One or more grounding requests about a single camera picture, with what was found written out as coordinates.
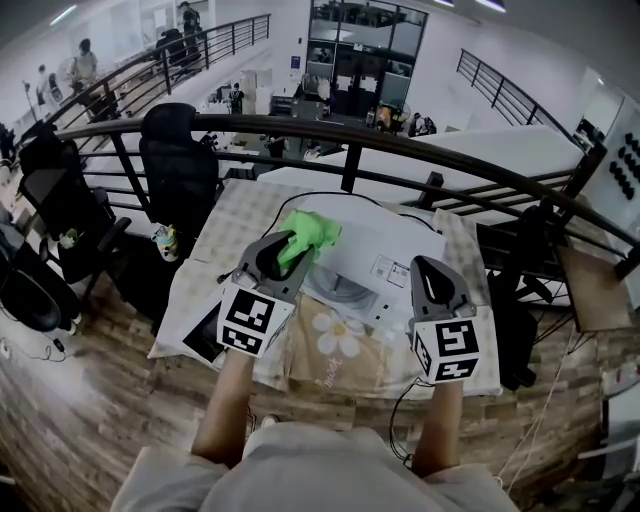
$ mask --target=black cable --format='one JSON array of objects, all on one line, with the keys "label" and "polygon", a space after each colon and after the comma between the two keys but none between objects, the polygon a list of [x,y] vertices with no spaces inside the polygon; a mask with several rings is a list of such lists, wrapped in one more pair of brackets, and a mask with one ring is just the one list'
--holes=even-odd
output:
[{"label": "black cable", "polygon": [[[0,341],[4,341],[5,343],[7,343],[6,338],[0,338]],[[51,345],[47,345],[45,347],[44,349],[45,357],[36,357],[36,356],[29,355],[27,354],[27,352],[25,352],[18,345],[15,345],[15,344],[11,344],[10,346],[17,348],[20,352],[22,352],[22,354],[25,357],[28,357],[29,359],[36,359],[38,361],[49,361],[50,363],[62,363],[67,358],[67,354],[63,352],[62,359],[51,359]]]},{"label": "black cable", "polygon": [[282,203],[280,205],[280,209],[278,210],[278,213],[276,214],[276,218],[273,219],[273,222],[271,223],[271,226],[269,226],[269,228],[264,232],[264,234],[260,238],[264,238],[265,236],[267,236],[269,234],[269,231],[271,231],[273,229],[273,226],[275,226],[276,222],[278,222],[278,219],[280,218],[280,214],[282,213],[282,210],[284,210],[284,207],[287,205],[287,203],[293,201],[294,199],[298,199],[300,197],[318,196],[318,195],[359,197],[361,199],[366,199],[367,201],[372,202],[373,204],[375,204],[376,206],[379,206],[380,208],[384,208],[377,201],[374,201],[370,197],[363,196],[361,194],[353,194],[353,193],[349,193],[349,192],[303,192],[302,194],[296,194],[295,196],[291,196],[289,199],[287,199],[284,203]]},{"label": "black cable", "polygon": [[[545,283],[545,286],[546,286],[547,284],[549,284],[549,282],[550,282],[550,281],[551,281],[551,279],[549,279],[549,281],[547,281],[547,282]],[[562,289],[562,285],[563,285],[563,282],[561,281],[561,282],[560,282],[560,285],[558,286],[558,289],[556,290],[556,293],[554,293],[554,294],[553,294],[553,297],[551,298],[551,302],[550,302],[550,304],[553,304],[553,301],[554,301],[554,300],[556,300],[556,298],[558,297],[558,293],[560,293],[560,290]],[[542,312],[542,314],[540,315],[540,318],[538,318],[538,321],[536,322],[538,325],[540,325],[540,322],[542,322],[542,319],[544,318],[544,315],[546,315],[546,314],[547,314],[547,310],[544,310],[544,311]]]},{"label": "black cable", "polygon": [[[400,395],[400,397],[396,401],[396,403],[395,403],[395,405],[393,407],[393,411],[391,412],[391,419],[389,420],[389,446],[391,447],[391,451],[393,452],[393,454],[398,459],[400,459],[405,466],[407,465],[407,462],[409,462],[411,460],[411,458],[413,457],[413,454],[408,453],[407,450],[402,448],[400,445],[396,446],[395,438],[394,438],[394,435],[393,435],[393,420],[394,420],[394,418],[396,416],[396,412],[398,412],[398,407],[400,406],[400,402],[402,402],[402,399],[407,395],[407,393],[413,389],[413,386],[418,386],[418,387],[421,387],[421,388],[431,388],[431,387],[433,387],[432,384],[428,384],[427,382],[424,382],[420,377],[416,377],[414,379],[414,381],[411,384],[409,384],[407,389],[404,390],[404,392]],[[402,455],[398,451],[398,448],[402,448],[402,451],[405,452],[405,455]]]},{"label": "black cable", "polygon": [[569,352],[567,352],[567,355],[571,355],[574,352],[577,352],[578,350],[580,350],[582,347],[584,347],[587,343],[589,343],[592,339],[596,337],[596,333],[592,334],[590,337],[588,337],[586,340],[580,343],[580,345],[578,345],[578,343],[582,339],[582,336],[584,335],[580,335],[580,338],[578,338],[578,340],[575,342],[575,344],[573,345],[573,348],[569,350]]},{"label": "black cable", "polygon": [[421,219],[420,217],[417,217],[416,215],[410,215],[408,213],[400,213],[399,215],[400,217],[408,217],[409,219],[417,220],[418,222],[421,222],[422,224],[427,226],[434,233],[437,233],[437,231],[431,227],[431,224],[429,224],[426,220]]},{"label": "black cable", "polygon": [[2,314],[3,314],[4,316],[6,316],[9,320],[11,320],[12,322],[19,322],[19,321],[20,321],[20,320],[18,320],[17,318],[11,318],[11,317],[9,316],[9,313],[7,313],[6,308],[3,308],[3,307],[1,307],[1,306],[0,306],[0,311],[2,311]]},{"label": "black cable", "polygon": [[538,343],[543,341],[545,338],[548,338],[549,336],[551,336],[554,332],[556,332],[558,329],[560,329],[562,326],[564,326],[571,320],[573,320],[573,316],[571,315],[571,313],[569,313],[568,315],[564,315],[563,317],[560,318],[560,320],[558,320],[555,324],[553,324],[552,327],[550,327],[545,332],[543,332],[540,336],[538,336],[533,342],[533,344],[537,345]]}]

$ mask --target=person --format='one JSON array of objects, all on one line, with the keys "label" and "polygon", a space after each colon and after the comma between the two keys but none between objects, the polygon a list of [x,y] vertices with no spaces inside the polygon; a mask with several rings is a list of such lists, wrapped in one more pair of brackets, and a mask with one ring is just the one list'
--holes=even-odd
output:
[{"label": "person", "polygon": [[244,98],[244,93],[240,90],[240,84],[233,84],[233,90],[229,92],[229,105],[231,106],[232,114],[242,114],[242,100]]},{"label": "person", "polygon": [[188,36],[190,34],[195,34],[196,32],[201,32],[202,28],[200,28],[200,13],[196,11],[189,2],[182,2],[179,6],[182,11],[182,23],[184,31],[184,35]]},{"label": "person", "polygon": [[200,13],[191,7],[189,2],[182,2],[179,7],[184,9],[182,11],[182,30],[184,36],[187,38],[185,39],[187,54],[192,56],[192,58],[196,55],[199,56],[195,34],[202,32],[202,27],[200,27]]},{"label": "person", "polygon": [[83,39],[80,41],[79,48],[80,55],[73,58],[69,71],[71,87],[76,92],[95,82],[98,74],[98,59],[91,51],[91,40]]},{"label": "person", "polygon": [[38,67],[38,84],[36,85],[36,97],[38,98],[38,105],[44,112],[45,117],[50,116],[56,110],[58,110],[58,102],[53,98],[53,92],[51,89],[51,81],[47,74],[47,68],[44,64]]},{"label": "person", "polygon": [[483,466],[460,465],[461,382],[435,387],[408,469],[370,429],[267,418],[245,444],[253,366],[227,353],[191,451],[144,448],[112,510],[517,510]]}]

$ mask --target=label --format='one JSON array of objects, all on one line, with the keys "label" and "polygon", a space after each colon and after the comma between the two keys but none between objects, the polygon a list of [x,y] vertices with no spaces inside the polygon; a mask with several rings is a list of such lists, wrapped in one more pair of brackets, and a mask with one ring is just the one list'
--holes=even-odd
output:
[{"label": "label", "polygon": [[371,274],[400,288],[404,288],[409,278],[409,269],[390,258],[378,254]]}]

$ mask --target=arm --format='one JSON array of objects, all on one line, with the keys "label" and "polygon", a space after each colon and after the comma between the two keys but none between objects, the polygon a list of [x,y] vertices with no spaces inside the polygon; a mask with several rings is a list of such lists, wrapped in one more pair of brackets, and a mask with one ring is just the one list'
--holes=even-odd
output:
[{"label": "arm", "polygon": [[411,465],[411,471],[418,477],[425,478],[460,464],[461,416],[462,381],[436,385]]},{"label": "arm", "polygon": [[254,358],[229,350],[216,389],[209,401],[191,453],[225,464],[229,469],[242,459],[247,428]]}]

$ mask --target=cable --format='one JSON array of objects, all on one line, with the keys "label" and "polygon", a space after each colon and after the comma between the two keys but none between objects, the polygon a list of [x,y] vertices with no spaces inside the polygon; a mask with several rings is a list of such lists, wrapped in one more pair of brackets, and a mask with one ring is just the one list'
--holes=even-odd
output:
[{"label": "cable", "polygon": [[[432,388],[433,384],[429,384],[427,382],[424,382],[420,377],[416,377],[414,379],[414,381],[411,384],[409,384],[407,389],[405,389],[402,392],[402,394],[400,395],[400,397],[396,401],[396,404],[393,407],[393,411],[391,412],[391,419],[389,420],[389,446],[391,447],[391,451],[393,452],[393,454],[398,459],[400,459],[405,466],[407,465],[407,462],[409,462],[413,458],[413,454],[407,452],[407,450],[402,448],[402,446],[400,446],[400,445],[396,446],[395,436],[393,435],[393,420],[394,420],[394,418],[396,416],[396,412],[398,411],[398,407],[400,406],[400,402],[402,402],[402,399],[406,396],[406,394],[413,389],[413,386],[418,386],[418,387],[421,387],[421,388]],[[405,453],[405,455],[402,455],[398,451],[398,448],[402,448],[402,451]]]},{"label": "cable", "polygon": [[[544,285],[547,286],[550,282],[551,282],[551,279],[549,279],[546,283],[544,283]],[[556,293],[554,293],[553,297],[551,298],[550,304],[553,304],[553,301],[556,300],[556,298],[558,297],[558,293],[560,293],[560,290],[562,289],[562,285],[563,285],[563,283],[561,281],[560,285],[558,286],[558,289],[556,290]],[[547,314],[547,310],[544,310],[542,312],[542,314],[540,315],[540,318],[538,318],[538,325],[540,325],[540,322],[542,322],[542,319],[544,318],[544,315],[546,315],[546,314]]]},{"label": "cable", "polygon": [[549,402],[551,402],[551,396],[553,395],[553,391],[554,391],[554,389],[556,387],[556,384],[558,383],[558,378],[560,377],[560,372],[562,371],[562,366],[564,365],[564,361],[567,358],[567,355],[569,353],[568,352],[569,351],[569,345],[571,344],[571,337],[572,336],[573,336],[573,332],[569,333],[569,338],[567,339],[567,344],[566,344],[566,346],[564,348],[564,354],[562,355],[562,359],[560,360],[560,365],[558,366],[558,371],[556,371],[556,376],[553,379],[553,384],[551,384],[551,390],[549,391],[549,395],[547,396],[547,400],[545,401],[544,406],[542,407],[542,411],[540,411],[540,414],[538,415],[538,418],[536,419],[536,421],[531,425],[531,427],[529,428],[527,433],[524,435],[524,437],[522,438],[522,440],[520,441],[520,443],[516,447],[515,451],[511,454],[509,459],[507,459],[507,462],[502,467],[502,469],[500,470],[500,473],[498,473],[498,477],[501,477],[502,472],[506,469],[506,467],[509,464],[509,462],[511,461],[511,459],[518,452],[518,450],[520,449],[520,446],[522,446],[522,443],[524,442],[524,440],[529,436],[529,433],[531,432],[531,429],[533,429],[533,427],[535,426],[535,431],[533,432],[533,438],[531,439],[531,446],[529,448],[529,452],[527,453],[527,458],[524,460],[522,465],[518,468],[518,471],[516,471],[515,476],[511,480],[511,484],[509,485],[509,488],[507,489],[507,495],[511,492],[511,489],[513,488],[513,484],[516,482],[516,480],[520,476],[520,473],[522,472],[522,470],[527,466],[527,464],[529,463],[529,460],[531,460],[531,454],[533,453],[533,449],[534,449],[535,444],[536,444],[536,439],[538,437],[538,432],[540,430],[542,422],[544,421],[544,414],[545,414],[545,412],[547,410],[547,407],[549,406]]},{"label": "cable", "polygon": [[29,355],[27,352],[22,350],[19,345],[9,344],[7,338],[2,337],[0,338],[0,341],[4,341],[7,345],[17,348],[20,352],[22,352],[22,354],[25,357],[28,357],[29,359],[35,359],[38,361],[49,361],[50,363],[62,363],[65,359],[67,359],[67,354],[64,353],[64,350],[61,351],[63,354],[62,359],[51,359],[51,345],[47,345],[45,347],[44,349],[45,357],[36,357],[36,356]]},{"label": "cable", "polygon": [[293,201],[294,199],[299,199],[300,197],[317,196],[317,195],[359,197],[361,199],[366,199],[367,201],[372,202],[373,204],[375,204],[376,206],[379,206],[380,208],[384,208],[377,201],[374,201],[370,197],[363,196],[361,194],[353,194],[353,193],[349,193],[349,192],[303,192],[302,194],[296,194],[295,196],[291,196],[289,199],[287,199],[284,203],[282,203],[280,205],[280,209],[278,210],[278,213],[276,214],[276,218],[273,219],[273,222],[271,223],[271,226],[269,226],[269,228],[264,232],[264,234],[260,238],[264,238],[265,236],[267,236],[269,234],[269,231],[271,231],[273,229],[273,226],[275,226],[276,222],[278,222],[278,219],[280,218],[280,214],[282,213],[282,210],[284,210],[284,207],[287,205],[287,203]]},{"label": "cable", "polygon": [[577,352],[578,350],[580,350],[582,347],[584,347],[587,343],[589,343],[592,339],[595,339],[597,333],[592,334],[589,338],[587,338],[586,340],[584,340],[582,343],[580,343],[580,345],[578,345],[578,343],[580,342],[580,340],[582,339],[582,336],[584,336],[583,334],[580,335],[580,338],[578,338],[578,341],[575,342],[575,344],[573,345],[573,348],[571,350],[569,350],[568,355],[573,354],[574,352]]},{"label": "cable", "polygon": [[6,308],[0,307],[0,311],[2,311],[2,314],[3,314],[4,316],[6,316],[9,320],[11,320],[12,322],[19,322],[19,321],[20,321],[20,320],[18,320],[17,318],[11,318],[11,317],[9,316],[9,313],[7,313]]},{"label": "cable", "polygon": [[426,220],[421,219],[420,217],[417,217],[416,215],[410,215],[408,213],[400,213],[399,215],[400,215],[400,217],[407,217],[409,219],[417,220],[418,222],[421,222],[422,224],[427,226],[434,233],[437,233],[437,231],[435,229],[433,229],[433,227],[431,227],[431,224],[429,224]]},{"label": "cable", "polygon": [[551,326],[544,333],[538,336],[533,342],[533,344],[537,345],[538,343],[543,341],[545,338],[548,338],[549,336],[551,336],[554,332],[556,332],[558,329],[560,329],[562,326],[564,326],[571,320],[573,320],[573,316],[571,316],[571,313],[568,313],[567,315],[562,316],[560,320],[558,320],[555,324],[553,324],[553,326]]}]

